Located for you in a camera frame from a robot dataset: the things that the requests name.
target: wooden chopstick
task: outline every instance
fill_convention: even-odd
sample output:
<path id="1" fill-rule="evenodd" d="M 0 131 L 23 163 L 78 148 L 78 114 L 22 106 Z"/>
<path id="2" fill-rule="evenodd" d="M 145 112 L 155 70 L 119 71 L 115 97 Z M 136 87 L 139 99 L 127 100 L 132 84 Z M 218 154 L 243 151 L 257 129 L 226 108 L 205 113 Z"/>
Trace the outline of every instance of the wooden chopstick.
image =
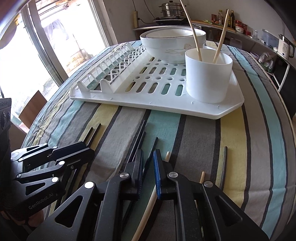
<path id="1" fill-rule="evenodd" d="M 215 53 L 213 64 L 217 63 L 217 60 L 218 60 L 218 57 L 219 57 L 219 54 L 220 54 L 220 51 L 221 51 L 221 48 L 222 48 L 222 45 L 223 45 L 223 42 L 224 42 L 224 38 L 225 38 L 226 30 L 227 30 L 227 24 L 228 24 L 228 13 L 229 13 L 229 9 L 227 9 L 223 31 L 222 31 L 222 34 L 221 34 L 221 38 L 220 38 L 220 42 L 219 42 L 217 51 Z"/>
<path id="2" fill-rule="evenodd" d="M 200 183 L 203 183 L 204 179 L 205 179 L 205 172 L 202 172 L 202 175 L 200 177 Z"/>
<path id="3" fill-rule="evenodd" d="M 203 171 L 202 172 L 202 175 L 200 176 L 200 183 L 203 183 L 204 180 L 205 180 L 205 172 Z"/>
<path id="4" fill-rule="evenodd" d="M 201 56 L 201 54 L 200 54 L 200 48 L 199 48 L 199 46 L 198 46 L 198 40 L 197 40 L 197 37 L 196 37 L 196 33 L 195 33 L 195 30 L 194 30 L 194 27 L 193 27 L 193 24 L 192 24 L 191 18 L 189 17 L 189 13 L 187 12 L 187 9 L 186 9 L 184 3 L 182 2 L 182 0 L 180 0 L 180 2 L 181 2 L 181 4 L 182 4 L 182 7 L 183 7 L 184 12 L 185 12 L 185 14 L 186 14 L 186 17 L 187 17 L 187 19 L 188 19 L 189 25 L 190 25 L 191 30 L 192 30 L 192 32 L 193 32 L 193 37 L 194 37 L 194 41 L 195 41 L 195 45 L 196 45 L 196 49 L 197 49 L 197 51 L 198 51 L 198 57 L 199 57 L 200 61 L 202 62 L 202 56 Z"/>
<path id="5" fill-rule="evenodd" d="M 169 160 L 170 160 L 170 152 L 168 151 L 166 156 L 165 156 L 165 161 L 168 162 Z M 135 234 L 134 234 L 131 241 L 138 241 L 139 240 L 139 238 L 140 238 L 140 236 L 141 236 L 141 234 L 142 234 L 142 232 L 143 232 L 143 230 L 144 230 L 144 228 L 146 226 L 146 223 L 147 223 L 147 221 L 148 221 L 148 219 L 150 217 L 150 214 L 152 212 L 152 209 L 154 207 L 156 199 L 157 199 L 156 186 L 154 186 L 154 189 L 152 191 L 152 194 L 151 194 L 151 197 L 149 199 L 146 210 L 145 210 L 145 212 L 144 212 L 144 214 L 142 216 L 142 219 L 141 219 L 141 221 L 139 223 L 139 226 L 138 226 L 138 228 L 137 228 L 137 230 L 136 230 L 136 232 L 135 232 Z"/>

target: soy sauce bottle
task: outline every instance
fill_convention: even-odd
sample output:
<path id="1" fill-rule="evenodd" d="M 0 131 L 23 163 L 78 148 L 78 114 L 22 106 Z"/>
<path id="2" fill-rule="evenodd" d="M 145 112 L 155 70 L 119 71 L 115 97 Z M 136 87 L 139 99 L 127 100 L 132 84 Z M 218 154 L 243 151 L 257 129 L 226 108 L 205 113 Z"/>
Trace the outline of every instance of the soy sauce bottle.
<path id="1" fill-rule="evenodd" d="M 234 21 L 235 21 L 234 11 L 231 10 L 231 15 L 230 15 L 230 27 L 233 28 L 233 29 L 235 29 Z"/>
<path id="2" fill-rule="evenodd" d="M 228 24 L 227 24 L 227 27 L 231 27 L 231 21 L 230 21 L 230 14 L 228 13 L 228 16 L 227 16 L 227 19 L 228 19 Z"/>

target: glass door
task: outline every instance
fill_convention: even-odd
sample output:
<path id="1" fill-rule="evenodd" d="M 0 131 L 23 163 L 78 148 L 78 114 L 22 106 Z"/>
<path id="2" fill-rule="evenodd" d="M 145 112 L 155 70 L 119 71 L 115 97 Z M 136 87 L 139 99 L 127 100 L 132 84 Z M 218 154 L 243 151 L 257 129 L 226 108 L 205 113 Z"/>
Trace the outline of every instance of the glass door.
<path id="1" fill-rule="evenodd" d="M 30 14 L 38 15 L 46 37 L 68 75 L 106 47 L 88 0 L 36 0 L 35 4 L 29 3 Z"/>
<path id="2" fill-rule="evenodd" d="M 37 90 L 49 100 L 58 85 L 31 42 L 21 14 L 14 20 L 14 25 L 14 36 L 0 49 L 0 86 L 4 96 L 12 98 L 12 122 L 27 132 L 28 129 L 18 118 L 19 114 Z"/>

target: condiment bottle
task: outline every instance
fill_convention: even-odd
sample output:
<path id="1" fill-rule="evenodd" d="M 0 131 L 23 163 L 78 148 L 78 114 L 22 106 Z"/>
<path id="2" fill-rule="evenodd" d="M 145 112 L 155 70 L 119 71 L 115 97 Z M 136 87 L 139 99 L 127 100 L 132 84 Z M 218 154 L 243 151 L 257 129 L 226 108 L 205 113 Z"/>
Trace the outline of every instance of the condiment bottle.
<path id="1" fill-rule="evenodd" d="M 222 13 L 222 10 L 219 10 L 218 21 L 219 21 L 219 24 L 223 24 L 223 13 Z"/>
<path id="2" fill-rule="evenodd" d="M 227 25 L 229 28 L 231 27 L 231 21 L 230 21 L 230 14 L 228 14 L 228 25 Z"/>
<path id="3" fill-rule="evenodd" d="M 230 27 L 233 28 L 233 29 L 235 29 L 234 21 L 235 21 L 234 11 L 231 10 L 231 15 L 230 15 Z"/>

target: window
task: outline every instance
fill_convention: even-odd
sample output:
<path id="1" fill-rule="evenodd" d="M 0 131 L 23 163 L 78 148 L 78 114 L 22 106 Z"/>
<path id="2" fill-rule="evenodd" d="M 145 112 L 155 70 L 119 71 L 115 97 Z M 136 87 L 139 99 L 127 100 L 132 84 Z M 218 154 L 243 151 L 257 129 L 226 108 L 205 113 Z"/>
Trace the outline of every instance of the window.
<path id="1" fill-rule="evenodd" d="M 88 0 L 36 1 L 41 26 L 67 74 L 105 48 Z"/>
<path id="2" fill-rule="evenodd" d="M 11 120 L 20 126 L 18 116 L 37 90 L 49 100 L 58 86 L 40 60 L 20 14 L 15 22 L 13 38 L 0 49 L 0 86 L 4 96 L 12 98 Z"/>
<path id="3" fill-rule="evenodd" d="M 19 114 L 32 96 L 39 90 L 48 101 L 106 47 L 94 14 L 92 0 L 32 0 L 17 14 L 10 37 L 0 40 L 0 87 L 12 98 L 15 125 L 27 132 Z"/>

